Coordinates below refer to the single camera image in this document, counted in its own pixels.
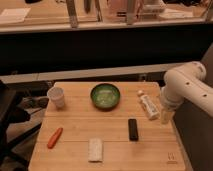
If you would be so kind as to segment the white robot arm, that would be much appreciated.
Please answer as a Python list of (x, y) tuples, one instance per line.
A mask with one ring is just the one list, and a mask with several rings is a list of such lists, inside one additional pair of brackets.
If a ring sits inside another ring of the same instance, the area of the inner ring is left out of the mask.
[(213, 117), (213, 88), (204, 83), (205, 66), (192, 61), (169, 69), (164, 74), (165, 86), (160, 92), (161, 123), (167, 124), (185, 99)]

